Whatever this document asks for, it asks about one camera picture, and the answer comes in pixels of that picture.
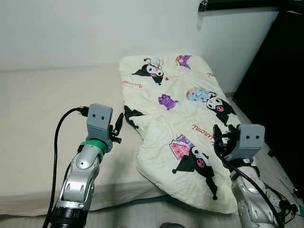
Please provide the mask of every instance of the black cable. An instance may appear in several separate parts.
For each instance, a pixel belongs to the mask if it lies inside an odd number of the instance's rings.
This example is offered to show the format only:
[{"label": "black cable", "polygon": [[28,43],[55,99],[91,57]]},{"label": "black cable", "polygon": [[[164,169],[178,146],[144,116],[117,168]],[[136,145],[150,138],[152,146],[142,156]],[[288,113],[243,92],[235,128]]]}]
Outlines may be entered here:
[{"label": "black cable", "polygon": [[293,220],[294,218],[295,218],[295,214],[291,217],[291,219],[289,219],[286,223],[284,223],[284,225],[290,222],[291,220]]},{"label": "black cable", "polygon": [[270,207],[273,215],[275,216],[275,219],[279,225],[280,228],[284,228],[284,224],[282,223],[279,214],[277,213],[275,207],[272,205],[272,203],[270,202],[270,200],[268,199],[267,195],[263,192],[263,190],[261,190],[261,188],[250,178],[248,177],[245,173],[243,173],[242,171],[240,171],[238,168],[236,168],[234,165],[231,165],[226,159],[224,159],[219,153],[215,151],[215,154],[222,160],[223,163],[225,163],[229,168],[233,169],[236,173],[238,173],[239,175],[241,175],[242,177],[244,177],[249,183],[251,183],[256,190],[261,194],[261,196],[263,197],[263,199],[266,201],[266,203],[268,204],[268,206]]},{"label": "black cable", "polygon": [[[280,193],[277,190],[275,190],[274,188],[270,187],[268,184],[266,184],[266,183],[264,183],[264,184],[266,185],[266,188],[270,189],[274,194],[276,194],[280,198],[280,200],[285,200],[288,203],[289,206],[291,205],[289,200],[282,193]],[[283,223],[284,224],[286,224],[285,223],[285,218],[290,214],[290,212],[292,212],[292,210],[288,209],[288,213],[285,214],[285,216],[283,218]]]},{"label": "black cable", "polygon": [[70,170],[70,167],[71,167],[71,163],[69,163],[69,165],[67,166],[67,169],[66,169],[66,173],[65,173],[65,176],[63,178],[63,183],[65,182],[66,178],[67,178],[67,173],[68,171]]},{"label": "black cable", "polygon": [[50,220],[50,216],[52,213],[52,209],[53,209],[53,204],[54,204],[54,198],[55,198],[55,190],[56,190],[56,174],[57,174],[57,155],[58,155],[58,147],[57,147],[57,141],[58,141],[58,134],[59,134],[59,130],[60,130],[60,126],[62,124],[62,122],[64,121],[64,119],[71,114],[74,111],[81,111],[82,108],[72,108],[69,111],[67,111],[59,120],[56,131],[55,131],[55,138],[54,138],[54,167],[53,167],[53,182],[52,182],[52,193],[51,193],[51,199],[50,199],[50,203],[49,203],[49,207],[47,210],[47,215],[46,218],[44,220],[43,226],[42,228],[48,228],[48,224],[49,224],[49,220]]}]

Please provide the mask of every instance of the wire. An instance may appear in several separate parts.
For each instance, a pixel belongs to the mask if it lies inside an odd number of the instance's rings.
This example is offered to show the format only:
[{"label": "wire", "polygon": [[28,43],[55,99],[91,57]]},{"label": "wire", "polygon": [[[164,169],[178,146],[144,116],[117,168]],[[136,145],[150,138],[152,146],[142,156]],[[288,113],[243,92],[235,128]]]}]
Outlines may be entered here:
[{"label": "wire", "polygon": [[290,195],[292,196],[293,200],[294,200],[297,204],[303,205],[302,202],[299,202],[298,198],[294,195],[294,193],[291,192],[291,191],[289,190],[289,187],[284,183],[284,181],[282,181],[280,178],[278,178],[276,175],[274,175],[273,173],[269,172],[269,171],[266,170],[266,169],[263,169],[263,168],[260,168],[260,167],[259,167],[259,169],[260,169],[260,170],[266,171],[267,174],[271,174],[271,175],[272,175],[273,177],[275,177],[278,181],[280,181],[280,182],[283,184],[283,186],[288,190],[288,192],[289,192]]},{"label": "wire", "polygon": [[49,207],[47,210],[47,215],[46,218],[44,220],[43,226],[42,228],[48,228],[48,224],[49,224],[49,220],[50,220],[50,216],[52,213],[52,209],[53,209],[53,204],[54,204],[54,197],[55,197],[55,190],[56,190],[56,174],[57,174],[57,155],[58,155],[58,145],[57,145],[57,141],[58,141],[58,134],[59,134],[59,130],[61,127],[62,122],[64,121],[64,119],[71,114],[74,111],[80,111],[81,108],[72,108],[69,111],[67,111],[59,120],[56,131],[55,131],[55,138],[54,138],[54,166],[53,166],[53,182],[52,182],[52,193],[51,193],[51,199],[50,199],[50,203],[49,203]]},{"label": "wire", "polygon": [[270,200],[268,199],[267,195],[263,192],[263,190],[261,190],[261,188],[250,178],[248,177],[245,173],[243,173],[241,170],[239,170],[238,168],[236,168],[234,165],[230,164],[226,159],[224,159],[219,153],[215,151],[215,154],[222,160],[223,163],[225,163],[228,167],[230,167],[231,169],[233,169],[236,173],[238,173],[239,175],[241,175],[242,177],[244,177],[249,183],[251,183],[256,190],[261,194],[261,196],[263,197],[263,199],[266,201],[266,203],[268,204],[268,206],[270,207],[278,225],[280,228],[284,228],[284,224],[282,223],[279,214],[277,213],[276,209],[274,208],[274,206],[272,205],[272,203],[270,202]]},{"label": "wire", "polygon": [[[270,187],[268,184],[266,184],[265,182],[263,182],[266,186],[267,189],[270,189],[275,195],[277,195],[277,197],[280,199],[280,200],[285,200],[287,201],[288,205],[290,205],[290,202],[289,200],[283,195],[281,194],[280,192],[278,192],[277,190],[275,190],[274,188]],[[290,214],[291,210],[289,209],[288,210],[288,213],[285,214],[285,211],[286,209],[283,209],[281,208],[281,217],[282,217],[282,222],[285,223],[285,218]]]},{"label": "wire", "polygon": [[68,174],[68,171],[70,170],[70,167],[71,167],[71,163],[69,163],[69,165],[67,166],[66,173],[65,173],[65,176],[63,178],[63,182],[65,182],[65,180],[67,178],[67,174]]},{"label": "wire", "polygon": [[291,219],[289,219],[286,223],[284,223],[284,225],[287,224],[288,222],[291,222],[294,218],[295,218],[295,214],[291,217]]}]

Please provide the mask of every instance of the floor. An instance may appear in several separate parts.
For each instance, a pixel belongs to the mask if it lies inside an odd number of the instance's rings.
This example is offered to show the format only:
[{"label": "floor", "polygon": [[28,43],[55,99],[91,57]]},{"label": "floor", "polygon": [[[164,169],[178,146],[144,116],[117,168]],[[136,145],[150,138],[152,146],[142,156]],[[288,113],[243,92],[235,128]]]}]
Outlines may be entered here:
[{"label": "floor", "polygon": [[[248,118],[228,99],[238,114],[240,121],[249,124]],[[261,172],[261,179],[278,190],[289,201],[300,203],[291,191],[294,188],[282,167],[275,158],[267,155],[269,147],[265,144],[256,156],[256,164]],[[40,228],[44,216],[6,218],[0,220],[0,228]],[[238,215],[223,215],[194,209],[177,200],[117,206],[101,209],[88,214],[86,228],[158,228],[163,222],[175,222],[186,228],[241,228]],[[296,216],[286,228],[303,228],[304,218]]]}]

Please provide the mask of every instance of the green ring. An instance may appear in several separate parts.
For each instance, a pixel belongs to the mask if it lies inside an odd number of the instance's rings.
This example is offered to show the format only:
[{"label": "green ring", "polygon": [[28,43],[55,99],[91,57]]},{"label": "green ring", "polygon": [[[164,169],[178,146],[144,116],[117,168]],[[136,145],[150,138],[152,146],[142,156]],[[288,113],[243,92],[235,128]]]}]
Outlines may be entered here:
[{"label": "green ring", "polygon": [[88,141],[84,141],[82,143],[80,143],[80,145],[93,145],[93,146],[97,146],[100,150],[102,150],[102,152],[105,154],[107,152],[108,147],[106,146],[106,144],[102,141],[96,140],[96,139],[91,139]]}]

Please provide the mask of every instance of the cartoon print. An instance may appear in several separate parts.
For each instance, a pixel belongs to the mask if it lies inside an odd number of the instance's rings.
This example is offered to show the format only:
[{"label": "cartoon print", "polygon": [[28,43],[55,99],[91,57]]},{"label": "cartoon print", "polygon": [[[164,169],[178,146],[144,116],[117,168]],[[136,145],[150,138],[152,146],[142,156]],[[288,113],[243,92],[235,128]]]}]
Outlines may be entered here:
[{"label": "cartoon print", "polygon": [[160,105],[163,104],[167,108],[167,110],[170,110],[175,107],[175,103],[177,103],[178,101],[174,101],[171,99],[170,96],[163,94],[158,98],[158,102],[160,103]]},{"label": "cartoon print", "polygon": [[206,177],[206,183],[210,188],[213,199],[217,200],[218,187],[215,185],[212,177],[214,172],[208,160],[208,156],[201,152],[186,136],[183,134],[176,140],[172,140],[169,144],[173,154],[176,156],[180,163],[172,173],[176,174],[177,171],[194,172],[196,171],[201,176]]},{"label": "cartoon print", "polygon": [[208,92],[199,87],[192,87],[186,92],[187,99],[195,102],[207,102],[208,99],[216,95],[214,92]]},{"label": "cartoon print", "polygon": [[160,86],[164,75],[162,70],[163,61],[159,58],[145,58],[144,62],[146,64],[132,75],[150,76]]},{"label": "cartoon print", "polygon": [[188,68],[189,70],[190,69],[190,66],[187,64],[187,61],[188,59],[190,58],[191,56],[177,56],[176,59],[175,59],[175,62],[176,64],[179,64],[180,66],[182,67],[186,67]]},{"label": "cartoon print", "polygon": [[133,111],[128,107],[128,106],[124,106],[124,117],[125,120],[134,128],[134,129],[138,129],[139,126],[135,125],[133,120],[130,120],[130,117],[133,116],[142,116],[143,114],[139,111],[137,111],[136,109],[133,109]]},{"label": "cartoon print", "polygon": [[227,126],[227,121],[229,118],[229,114],[232,113],[236,115],[235,111],[226,101],[217,98],[216,96],[211,97],[207,100],[206,106],[208,109],[214,111],[216,113],[217,118]]}]

